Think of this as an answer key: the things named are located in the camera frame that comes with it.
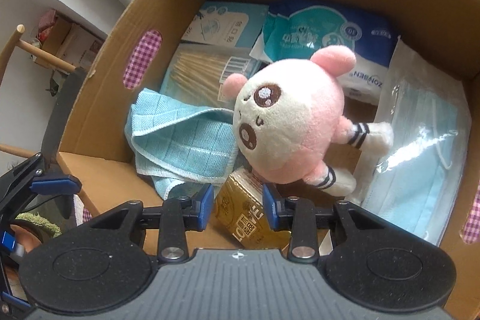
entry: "gold drink carton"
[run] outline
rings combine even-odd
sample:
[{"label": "gold drink carton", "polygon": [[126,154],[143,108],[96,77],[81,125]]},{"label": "gold drink carton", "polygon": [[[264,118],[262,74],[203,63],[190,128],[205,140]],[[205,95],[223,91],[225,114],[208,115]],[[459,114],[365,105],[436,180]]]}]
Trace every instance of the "gold drink carton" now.
[{"label": "gold drink carton", "polygon": [[245,248],[285,248],[290,232],[270,229],[263,213],[262,184],[244,168],[232,172],[215,198],[214,214]]}]

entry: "screw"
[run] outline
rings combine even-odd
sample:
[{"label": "screw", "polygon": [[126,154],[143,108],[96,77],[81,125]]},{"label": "screw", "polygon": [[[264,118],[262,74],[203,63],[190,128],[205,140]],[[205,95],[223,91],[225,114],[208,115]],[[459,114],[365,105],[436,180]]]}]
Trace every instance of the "screw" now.
[{"label": "screw", "polygon": [[308,259],[315,255],[315,250],[311,247],[299,246],[292,250],[292,254],[296,258]]},{"label": "screw", "polygon": [[161,252],[164,258],[172,259],[172,260],[181,258],[184,253],[185,252],[178,247],[167,247],[167,248],[164,248]]}]

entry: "pink plush toy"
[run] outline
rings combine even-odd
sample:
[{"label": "pink plush toy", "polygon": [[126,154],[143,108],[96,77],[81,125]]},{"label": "pink plush toy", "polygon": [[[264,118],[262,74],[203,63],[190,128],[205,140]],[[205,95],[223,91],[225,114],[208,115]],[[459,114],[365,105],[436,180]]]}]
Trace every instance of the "pink plush toy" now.
[{"label": "pink plush toy", "polygon": [[303,179],[334,195],[350,194],[355,179],[323,162],[331,142],[385,155],[393,144],[388,123],[354,124],[342,116],[344,95],[337,76],[355,66],[346,46],[315,52],[310,61],[281,60],[252,76],[230,75],[222,87],[237,97],[233,131],[252,168],[268,182]]}]

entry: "light blue cloth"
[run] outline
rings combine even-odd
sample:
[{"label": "light blue cloth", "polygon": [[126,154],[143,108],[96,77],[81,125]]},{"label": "light blue cloth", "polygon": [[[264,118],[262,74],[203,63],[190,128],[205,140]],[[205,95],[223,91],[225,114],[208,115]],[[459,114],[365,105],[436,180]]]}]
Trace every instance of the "light blue cloth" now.
[{"label": "light blue cloth", "polygon": [[232,119],[228,109],[192,106],[143,90],[125,126],[137,172],[152,176],[163,199],[178,186],[176,196],[196,192],[196,186],[185,182],[221,185],[238,155]]}]

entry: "blue face mask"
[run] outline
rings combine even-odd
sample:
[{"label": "blue face mask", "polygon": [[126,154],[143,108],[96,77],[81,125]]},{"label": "blue face mask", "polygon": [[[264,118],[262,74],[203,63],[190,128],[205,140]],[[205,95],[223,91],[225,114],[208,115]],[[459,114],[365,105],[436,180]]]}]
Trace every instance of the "blue face mask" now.
[{"label": "blue face mask", "polygon": [[402,82],[394,108],[394,146],[376,166],[362,207],[435,245],[455,203],[468,132],[457,108]]}]

